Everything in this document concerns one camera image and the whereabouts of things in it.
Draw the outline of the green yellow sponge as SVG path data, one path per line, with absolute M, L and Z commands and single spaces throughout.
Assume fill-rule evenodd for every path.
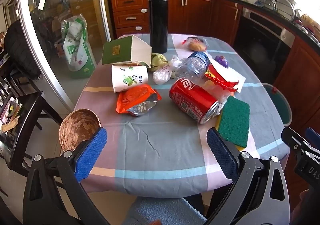
M 223 139 L 240 148 L 246 148 L 249 133 L 249 104 L 230 96 L 222 109 L 217 131 Z

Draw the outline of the red cola can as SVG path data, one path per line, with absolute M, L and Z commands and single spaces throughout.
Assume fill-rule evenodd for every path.
M 171 86 L 169 97 L 198 124 L 205 124 L 212 118 L 219 105 L 213 95 L 186 78 L 178 79 Z

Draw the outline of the orange foil snack wrapper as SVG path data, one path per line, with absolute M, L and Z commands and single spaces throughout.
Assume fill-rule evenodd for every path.
M 162 99 L 156 89 L 141 84 L 119 93 L 116 112 L 141 117 L 148 113 Z

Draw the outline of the white paper sheet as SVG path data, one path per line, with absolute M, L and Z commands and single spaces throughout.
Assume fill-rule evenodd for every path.
M 223 78 L 226 81 L 239 82 L 238 85 L 235 86 L 235 88 L 237 88 L 236 92 L 240 93 L 242 91 L 242 87 L 244 85 L 246 78 L 240 73 L 238 73 L 236 70 L 231 68 L 229 65 L 228 65 L 228 68 L 225 68 L 222 65 L 220 65 L 217 61 L 214 60 L 215 57 L 216 56 L 212 57 L 211 55 L 209 55 L 210 64 L 217 70 L 217 72 L 221 76 L 223 76 Z

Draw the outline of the red snack wrapper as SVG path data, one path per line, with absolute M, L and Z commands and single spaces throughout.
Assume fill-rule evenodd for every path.
M 228 90 L 230 92 L 237 91 L 237 88 L 235 88 L 235 86 L 238 85 L 239 82 L 226 81 L 211 64 L 208 66 L 208 69 L 204 76 L 224 90 Z

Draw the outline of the white floral paper cup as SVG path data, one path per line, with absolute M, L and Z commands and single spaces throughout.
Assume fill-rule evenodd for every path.
M 147 67 L 142 65 L 112 65 L 111 76 L 114 93 L 148 82 Z

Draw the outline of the crushed clear water bottle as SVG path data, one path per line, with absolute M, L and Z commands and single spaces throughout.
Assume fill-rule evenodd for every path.
M 175 71 L 176 78 L 186 78 L 198 82 L 208 70 L 210 60 L 205 52 L 193 52 Z

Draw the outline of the purple toy egg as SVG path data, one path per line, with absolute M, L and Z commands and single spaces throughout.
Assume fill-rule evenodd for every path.
M 217 61 L 223 67 L 228 68 L 228 61 L 224 56 L 216 56 L 214 60 Z

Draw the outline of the clear plastic bag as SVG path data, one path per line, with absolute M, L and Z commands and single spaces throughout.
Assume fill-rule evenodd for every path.
M 174 72 L 182 65 L 185 59 L 179 59 L 176 55 L 172 56 L 172 59 L 168 61 L 168 65 L 153 72 L 153 81 L 157 85 L 166 83 L 172 78 Z

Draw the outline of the green tea box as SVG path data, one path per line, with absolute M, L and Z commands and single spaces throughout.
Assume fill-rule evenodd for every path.
M 102 64 L 151 66 L 151 46 L 130 35 L 106 42 L 103 46 Z

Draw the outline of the green corn husks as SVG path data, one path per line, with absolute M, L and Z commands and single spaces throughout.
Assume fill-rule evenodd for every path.
M 152 53 L 151 64 L 149 66 L 145 62 L 140 62 L 139 64 L 142 66 L 146 66 L 149 72 L 155 72 L 158 69 L 168 65 L 168 60 L 161 53 Z

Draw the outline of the teal trash bin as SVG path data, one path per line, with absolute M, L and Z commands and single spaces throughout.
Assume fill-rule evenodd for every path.
M 284 126 L 289 126 L 292 122 L 292 110 L 289 102 L 279 89 L 268 83 L 262 83 L 266 92 L 270 96 L 276 107 Z

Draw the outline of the wooden bowl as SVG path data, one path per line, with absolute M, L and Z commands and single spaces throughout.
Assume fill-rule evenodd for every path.
M 62 151 L 73 151 L 82 141 L 89 140 L 101 127 L 98 116 L 89 109 L 77 109 L 70 113 L 59 128 Z

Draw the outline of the plaid tablecloth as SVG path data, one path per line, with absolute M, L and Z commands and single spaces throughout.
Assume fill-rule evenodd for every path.
M 211 56 L 225 56 L 245 77 L 235 97 L 250 108 L 246 151 L 260 159 L 276 156 L 286 165 L 290 150 L 281 140 L 283 122 L 265 88 L 229 44 L 213 37 L 207 42 Z M 181 198 L 230 183 L 207 144 L 207 131 L 216 120 L 199 125 L 183 113 L 169 97 L 171 86 L 172 82 L 156 86 L 162 99 L 144 116 L 118 114 L 111 66 L 97 66 L 76 104 L 78 109 L 93 111 L 107 131 L 104 150 L 81 182 L 87 192 Z

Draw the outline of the dark wooden chair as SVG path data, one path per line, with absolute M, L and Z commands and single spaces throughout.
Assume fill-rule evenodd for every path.
M 39 119 L 52 119 L 61 125 L 61 116 L 44 99 L 42 92 L 19 95 L 13 80 L 6 81 L 7 71 L 1 65 L 1 158 L 9 170 L 27 177 L 30 167 L 25 161 L 32 159 L 26 149 L 35 127 L 42 130 Z

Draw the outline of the green white sack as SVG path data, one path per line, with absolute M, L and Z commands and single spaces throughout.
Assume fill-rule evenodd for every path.
M 61 23 L 62 48 L 74 79 L 89 78 L 97 63 L 88 40 L 87 22 L 82 14 Z

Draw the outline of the black built-in oven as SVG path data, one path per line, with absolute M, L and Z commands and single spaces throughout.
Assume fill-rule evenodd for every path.
M 259 80 L 273 84 L 280 74 L 295 35 L 278 23 L 242 9 L 233 48 Z

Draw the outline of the packaged bread bun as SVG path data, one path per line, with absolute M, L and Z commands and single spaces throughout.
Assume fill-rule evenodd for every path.
M 183 42 L 182 45 L 184 45 L 186 48 L 190 49 L 191 51 L 207 51 L 208 43 L 205 39 L 191 36 L 187 37 Z

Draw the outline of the glass sliding door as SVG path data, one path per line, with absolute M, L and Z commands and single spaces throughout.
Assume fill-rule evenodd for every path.
M 75 108 L 110 40 L 105 0 L 18 0 L 22 30 L 41 77 Z

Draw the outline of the dish rack with dishes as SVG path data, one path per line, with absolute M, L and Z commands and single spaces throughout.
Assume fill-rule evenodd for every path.
M 257 0 L 255 5 L 276 12 L 291 22 L 300 19 L 299 9 L 295 8 L 295 0 Z

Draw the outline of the black thermos bottle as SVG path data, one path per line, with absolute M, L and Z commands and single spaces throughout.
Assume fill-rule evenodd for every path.
M 149 0 L 150 46 L 152 53 L 166 53 L 168 49 L 168 0 Z

